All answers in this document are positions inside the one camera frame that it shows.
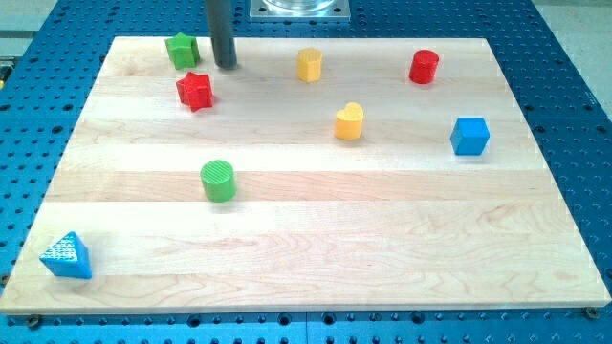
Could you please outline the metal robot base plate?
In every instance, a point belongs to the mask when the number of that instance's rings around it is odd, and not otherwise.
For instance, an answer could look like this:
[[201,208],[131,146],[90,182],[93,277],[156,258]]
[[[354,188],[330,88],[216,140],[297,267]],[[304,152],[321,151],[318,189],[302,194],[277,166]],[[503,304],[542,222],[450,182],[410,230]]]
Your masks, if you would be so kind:
[[249,18],[255,22],[349,21],[349,0],[251,0]]

